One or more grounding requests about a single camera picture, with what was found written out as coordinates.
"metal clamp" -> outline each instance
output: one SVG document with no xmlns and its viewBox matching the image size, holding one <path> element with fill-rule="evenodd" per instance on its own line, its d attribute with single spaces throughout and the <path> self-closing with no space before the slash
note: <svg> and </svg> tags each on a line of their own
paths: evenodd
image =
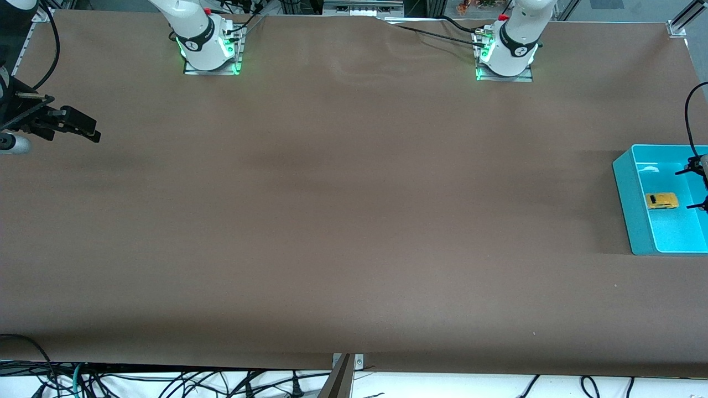
<svg viewBox="0 0 708 398">
<path fill-rule="evenodd" d="M 341 358 L 342 354 L 332 355 L 332 369 L 337 366 L 337 361 Z M 354 370 L 364 369 L 364 354 L 354 354 Z"/>
<path fill-rule="evenodd" d="M 706 0 L 692 0 L 677 16 L 666 23 L 666 29 L 672 38 L 686 37 L 685 27 L 693 22 L 708 8 Z"/>
</svg>

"metal frame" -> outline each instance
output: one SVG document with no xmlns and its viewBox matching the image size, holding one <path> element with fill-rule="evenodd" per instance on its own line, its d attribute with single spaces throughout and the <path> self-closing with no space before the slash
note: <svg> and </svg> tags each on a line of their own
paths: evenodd
<svg viewBox="0 0 708 398">
<path fill-rule="evenodd" d="M 403 18 L 402 0 L 325 0 L 324 16 L 373 16 L 378 19 Z"/>
<path fill-rule="evenodd" d="M 55 11 L 56 10 L 54 8 L 50 8 L 52 15 L 54 15 Z M 37 24 L 45 22 L 49 22 L 47 13 L 45 13 L 41 8 L 37 8 L 37 13 L 32 17 L 32 25 L 30 26 L 30 30 L 27 32 L 25 42 L 22 43 L 22 50 L 20 50 L 20 54 L 17 56 L 17 61 L 15 61 L 15 66 L 12 68 L 12 73 L 10 73 L 11 76 L 15 76 L 17 71 L 20 70 L 20 62 L 22 62 L 22 58 L 25 56 L 25 51 L 27 51 L 27 47 L 30 45 L 30 39 L 32 38 L 32 34 L 35 32 L 35 28 L 37 28 Z"/>
<path fill-rule="evenodd" d="M 286 15 L 300 15 L 302 14 L 302 7 L 300 0 L 282 0 L 280 2 L 282 5 L 282 13 Z"/>
<path fill-rule="evenodd" d="M 568 3 L 568 6 L 566 6 L 566 8 L 561 12 L 561 15 L 558 16 L 558 21 L 567 21 L 573 11 L 575 11 L 580 1 L 581 0 L 571 0 L 570 3 Z"/>
<path fill-rule="evenodd" d="M 680 13 L 666 23 L 669 36 L 684 38 L 686 36 L 685 27 L 695 21 L 703 11 L 706 11 L 706 8 L 708 8 L 706 0 L 692 0 Z"/>
<path fill-rule="evenodd" d="M 426 16 L 440 16 L 445 12 L 447 0 L 426 0 Z"/>
<path fill-rule="evenodd" d="M 322 390 L 317 395 L 317 398 L 349 398 L 354 383 L 354 370 L 357 365 L 357 355 L 345 353 L 340 354 L 337 364 L 334 366 L 332 373 L 327 377 Z"/>
</svg>

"black cable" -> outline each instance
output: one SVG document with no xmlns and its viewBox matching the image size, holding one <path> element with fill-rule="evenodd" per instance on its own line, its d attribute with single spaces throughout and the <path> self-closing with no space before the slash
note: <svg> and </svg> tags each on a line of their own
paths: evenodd
<svg viewBox="0 0 708 398">
<path fill-rule="evenodd" d="M 264 370 L 256 370 L 256 371 L 253 371 L 253 372 L 248 372 L 248 374 L 246 375 L 246 377 L 244 377 L 244 379 L 241 380 L 241 382 L 239 382 L 239 383 L 236 385 L 236 387 L 226 396 L 226 398 L 231 398 L 231 397 L 233 397 L 234 395 L 236 395 L 236 394 L 239 392 L 239 390 L 240 390 L 241 388 L 245 387 L 248 383 L 250 383 L 251 381 L 253 381 L 253 379 L 255 379 L 256 377 L 262 375 L 263 373 L 265 373 Z"/>
<path fill-rule="evenodd" d="M 84 397 L 97 398 L 96 393 L 92 390 L 92 387 L 90 387 L 90 386 L 91 386 L 91 383 L 90 383 L 90 382 L 89 382 L 89 384 L 87 385 L 87 384 L 86 384 L 86 381 L 84 380 L 84 378 L 81 377 L 80 375 L 79 375 L 79 380 L 78 380 L 78 381 L 79 381 L 79 385 L 81 385 L 81 389 L 82 389 L 82 392 L 83 392 L 83 396 L 84 396 Z"/>
<path fill-rule="evenodd" d="M 696 150 L 696 145 L 693 143 L 693 133 L 691 133 L 691 124 L 688 121 L 688 106 L 691 103 L 691 97 L 693 97 L 693 93 L 698 91 L 701 87 L 705 86 L 708 84 L 708 81 L 704 81 L 703 83 L 699 83 L 696 87 L 691 90 L 691 92 L 688 94 L 688 97 L 686 97 L 686 105 L 683 108 L 683 117 L 686 120 L 686 133 L 688 134 L 688 143 L 691 146 L 691 150 L 693 151 L 693 154 L 699 157 L 700 155 L 698 154 L 698 151 Z"/>
<path fill-rule="evenodd" d="M 170 397 L 172 397 L 172 394 L 174 394 L 175 392 L 177 392 L 177 390 L 179 390 L 180 387 L 184 388 L 184 390 L 186 391 L 187 382 L 190 381 L 190 380 L 192 380 L 193 378 L 197 377 L 198 375 L 201 375 L 201 374 L 202 374 L 202 372 L 196 372 L 195 374 L 191 375 L 190 377 L 187 377 L 186 379 L 184 379 L 184 376 L 186 376 L 187 374 L 186 374 L 186 373 L 183 373 L 182 375 L 180 375 L 180 377 L 177 378 L 177 379 L 182 379 L 182 383 L 178 384 L 177 387 L 175 387 L 175 388 L 172 390 L 172 392 L 170 392 L 169 394 L 167 394 L 167 396 L 166 396 L 165 398 L 170 398 Z"/>
<path fill-rule="evenodd" d="M 226 381 L 226 377 L 224 376 L 224 372 L 219 372 L 219 376 L 222 377 L 222 381 L 224 382 L 224 388 L 226 388 L 226 391 L 229 391 L 229 382 Z"/>
<path fill-rule="evenodd" d="M 465 28 L 464 26 L 458 24 L 456 20 L 450 18 L 449 16 L 441 15 L 441 16 L 438 16 L 436 19 L 444 19 L 447 22 L 453 24 L 457 29 L 460 29 L 463 32 L 474 33 L 474 29 Z"/>
<path fill-rule="evenodd" d="M 52 66 L 49 68 L 42 80 L 39 80 L 39 83 L 32 86 L 32 90 L 40 88 L 45 83 L 45 81 L 47 81 L 47 79 L 52 76 L 52 73 L 54 73 L 54 69 L 56 69 L 57 67 L 57 63 L 59 62 L 59 31 L 57 30 L 57 24 L 54 22 L 54 16 L 52 16 L 52 12 L 49 10 L 49 7 L 47 7 L 45 0 L 39 0 L 39 6 L 42 8 L 42 10 L 45 11 L 45 13 L 47 13 L 49 22 L 52 24 L 52 32 L 54 33 L 56 52 L 54 53 L 54 60 L 52 61 Z"/>
<path fill-rule="evenodd" d="M 32 398 L 42 398 L 42 394 L 44 394 L 45 388 L 47 388 L 47 385 L 42 383 L 42 385 L 37 388 L 37 391 L 32 394 Z"/>
<path fill-rule="evenodd" d="M 104 373 L 100 377 L 116 377 L 119 379 L 131 380 L 135 382 L 169 382 L 173 381 L 173 377 L 139 377 L 139 376 L 126 376 L 126 375 L 116 375 L 115 373 Z"/>
<path fill-rule="evenodd" d="M 99 386 L 102 390 L 105 390 L 105 391 L 108 392 L 108 394 L 110 394 L 110 395 L 108 395 L 107 397 L 120 398 L 120 395 L 114 393 L 110 388 L 108 388 L 107 385 L 103 384 L 103 380 L 101 380 L 100 377 L 96 380 L 96 382 L 98 383 L 98 386 Z"/>
<path fill-rule="evenodd" d="M 251 385 L 251 382 L 246 383 L 246 398 L 255 398 L 255 394 L 253 393 L 253 386 Z"/>
<path fill-rule="evenodd" d="M 47 381 L 42 380 L 39 376 L 37 376 L 39 381 L 46 387 L 49 387 L 51 390 L 55 390 L 57 392 L 57 397 L 73 397 L 74 396 L 74 389 L 72 387 L 64 386 L 61 384 L 53 384 L 53 381 L 51 379 L 47 379 Z"/>
<path fill-rule="evenodd" d="M 329 373 L 312 373 L 311 375 L 297 376 L 297 378 L 298 378 L 298 380 L 302 380 L 302 379 L 309 379 L 311 377 L 323 377 L 323 376 L 329 376 Z M 281 380 L 279 382 L 274 382 L 274 383 L 271 383 L 268 385 L 261 385 L 261 386 L 256 387 L 256 389 L 253 392 L 255 394 L 259 394 L 269 388 L 272 388 L 272 387 L 275 387 L 275 386 L 278 386 L 281 384 L 285 384 L 285 383 L 291 382 L 291 381 L 292 381 L 292 378 L 286 379 L 286 380 Z"/>
<path fill-rule="evenodd" d="M 37 349 L 37 351 L 39 351 L 40 354 L 42 354 L 42 357 L 45 359 L 45 362 L 49 366 L 49 371 L 52 373 L 52 377 L 54 378 L 55 382 L 57 384 L 59 384 L 59 379 L 57 378 L 57 373 L 54 371 L 54 366 L 52 365 L 52 361 L 49 359 L 49 356 L 44 351 L 44 348 L 42 348 L 42 346 L 40 346 L 37 343 L 37 341 L 34 341 L 27 336 L 23 336 L 21 334 L 13 334 L 13 333 L 2 333 L 2 334 L 0 334 L 0 338 L 24 340 L 24 341 L 27 341 L 28 343 L 32 344 Z"/>
<path fill-rule="evenodd" d="M 239 30 L 245 28 L 251 22 L 251 20 L 254 19 L 257 15 L 258 15 L 258 13 L 252 13 L 251 16 L 249 17 L 249 19 L 243 25 L 241 25 L 238 28 L 233 29 L 233 30 L 227 30 L 226 34 L 230 35 L 232 33 L 238 32 Z"/>
<path fill-rule="evenodd" d="M 629 395 L 632 393 L 632 387 L 634 387 L 634 377 L 629 378 L 629 385 L 627 386 L 627 393 L 624 398 L 629 398 Z"/>
<path fill-rule="evenodd" d="M 96 375 L 93 376 L 93 380 L 94 380 L 94 381 L 92 382 L 92 381 L 91 381 L 91 378 L 89 378 L 89 379 L 88 379 L 88 382 L 91 383 L 91 388 L 92 388 L 92 389 L 93 389 L 93 383 L 95 382 L 96 385 L 98 385 L 98 389 L 101 391 L 101 394 L 103 394 L 103 397 L 104 397 L 104 398 L 107 398 L 107 397 L 109 397 L 108 391 L 106 391 L 105 389 L 103 389 L 103 385 L 101 385 L 101 383 L 99 383 L 99 379 L 100 379 L 100 378 L 101 378 L 101 376 L 98 375 L 98 374 L 96 374 Z"/>
<path fill-rule="evenodd" d="M 470 42 L 470 41 L 467 41 L 467 40 L 461 40 L 461 39 L 457 39 L 457 38 L 451 38 L 450 36 L 438 35 L 437 33 L 427 32 L 427 31 L 425 31 L 425 30 L 420 30 L 420 29 L 415 29 L 415 28 L 410 28 L 410 27 L 408 27 L 408 26 L 402 26 L 402 25 L 396 25 L 396 26 L 398 26 L 398 27 L 401 28 L 401 29 L 412 30 L 413 32 L 422 33 L 422 34 L 424 34 L 424 35 L 435 36 L 435 37 L 437 37 L 437 38 L 446 39 L 446 40 L 451 40 L 451 41 L 453 41 L 453 42 L 460 42 L 460 43 L 464 43 L 464 44 L 469 44 L 469 45 L 473 45 L 473 46 L 475 46 L 475 47 L 484 47 L 484 45 L 483 45 L 482 43 Z"/>
<path fill-rule="evenodd" d="M 590 380 L 590 382 L 593 384 L 593 388 L 595 389 L 595 396 L 593 397 L 590 395 L 590 392 L 585 389 L 585 380 Z M 598 390 L 598 385 L 595 384 L 595 380 L 590 377 L 590 376 L 583 376 L 580 378 L 580 387 L 583 389 L 583 392 L 585 395 L 588 396 L 588 398 L 600 398 L 600 390 Z"/>
<path fill-rule="evenodd" d="M 536 380 L 541 377 L 541 375 L 535 375 L 533 379 L 531 379 L 531 382 L 526 386 L 526 390 L 524 390 L 524 393 L 519 395 L 519 398 L 526 398 L 529 395 L 529 392 L 531 392 L 531 389 L 533 388 L 533 385 L 536 384 Z"/>
<path fill-rule="evenodd" d="M 227 2 L 225 2 L 225 1 L 220 1 L 220 3 L 221 3 L 221 5 L 222 5 L 222 7 L 223 7 L 223 6 L 226 6 L 226 8 L 229 9 L 229 12 L 230 12 L 230 13 L 234 13 L 234 10 L 231 9 L 231 6 L 230 6 Z"/>
<path fill-rule="evenodd" d="M 185 394 L 184 394 L 184 395 L 187 395 L 187 394 L 189 394 L 190 392 L 192 392 L 193 390 L 196 390 L 197 387 L 202 387 L 202 383 L 203 383 L 203 382 L 207 381 L 207 379 L 209 379 L 210 377 L 216 375 L 217 373 L 221 373 L 221 372 L 212 372 L 212 373 L 210 373 L 209 375 L 206 375 L 206 376 L 202 377 L 202 378 L 199 379 L 198 381 L 192 382 L 192 383 L 194 383 L 194 384 L 192 384 L 191 386 L 189 386 L 188 389 L 185 390 Z"/>
<path fill-rule="evenodd" d="M 184 377 L 184 375 L 186 374 L 187 372 L 182 372 L 178 377 L 175 377 L 174 380 L 172 380 L 169 384 L 167 384 L 167 386 L 165 386 L 165 388 L 162 390 L 162 392 L 160 392 L 160 395 L 158 395 L 157 398 L 162 398 L 162 396 L 167 392 L 167 390 L 169 390 L 170 386 L 176 383 L 177 380 L 179 380 L 181 377 Z"/>
</svg>

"metal bracket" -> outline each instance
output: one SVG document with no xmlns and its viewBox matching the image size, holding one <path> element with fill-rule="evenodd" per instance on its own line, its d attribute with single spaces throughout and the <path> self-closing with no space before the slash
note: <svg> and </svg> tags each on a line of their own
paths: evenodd
<svg viewBox="0 0 708 398">
<path fill-rule="evenodd" d="M 678 39 L 678 38 L 685 38 L 686 37 L 686 30 L 684 28 L 681 28 L 679 31 L 673 30 L 673 25 L 672 25 L 672 20 L 668 20 L 666 23 L 666 30 L 668 31 L 668 37 L 672 39 Z"/>
<path fill-rule="evenodd" d="M 353 354 L 354 355 L 354 370 L 364 369 L 364 354 Z M 332 369 L 337 366 L 337 361 L 341 358 L 342 354 L 332 355 Z"/>
<path fill-rule="evenodd" d="M 575 9 L 578 7 L 578 4 L 580 3 L 581 0 L 570 0 L 566 8 L 563 9 L 563 11 L 560 12 L 560 14 L 557 14 L 557 21 L 567 21 L 568 18 L 571 17 L 571 14 Z"/>
<path fill-rule="evenodd" d="M 52 11 L 52 15 L 54 15 L 54 9 L 50 8 L 50 10 Z M 32 22 L 49 22 L 49 17 L 47 16 L 47 13 L 44 10 L 38 7 L 37 13 L 35 14 L 35 16 L 32 17 Z"/>
<path fill-rule="evenodd" d="M 334 354 L 339 356 L 336 359 L 336 364 L 332 373 L 324 382 L 322 390 L 317 395 L 317 398 L 350 398 L 352 384 L 354 383 L 354 367 L 359 365 L 357 356 L 362 356 L 361 366 L 364 365 L 363 354 Z"/>
<path fill-rule="evenodd" d="M 692 0 L 680 13 L 666 23 L 668 35 L 672 38 L 685 38 L 684 29 L 689 23 L 695 21 L 699 15 L 708 8 L 707 0 Z"/>
</svg>

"mounting plate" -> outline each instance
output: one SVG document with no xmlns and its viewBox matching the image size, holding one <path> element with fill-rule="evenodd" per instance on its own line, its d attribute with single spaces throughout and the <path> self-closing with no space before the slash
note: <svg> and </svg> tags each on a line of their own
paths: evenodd
<svg viewBox="0 0 708 398">
<path fill-rule="evenodd" d="M 333 354 L 332 355 L 332 369 L 334 369 L 335 365 L 337 365 L 337 360 L 339 360 L 339 357 L 341 357 L 342 354 Z M 364 368 L 364 354 L 354 354 L 354 370 L 362 370 Z"/>
<path fill-rule="evenodd" d="M 488 66 L 485 64 L 481 63 L 479 60 L 476 61 L 476 76 L 477 80 L 492 80 L 492 81 L 517 81 L 517 82 L 522 82 L 522 83 L 530 83 L 533 81 L 533 75 L 531 74 L 531 67 L 526 67 L 521 74 L 518 74 L 516 76 L 500 76 L 491 69 L 489 69 Z"/>
<path fill-rule="evenodd" d="M 681 29 L 679 31 L 673 30 L 673 27 L 671 26 L 672 20 L 668 20 L 666 23 L 666 30 L 668 31 L 668 37 L 676 39 L 676 38 L 685 38 L 686 37 L 686 30 Z"/>
</svg>

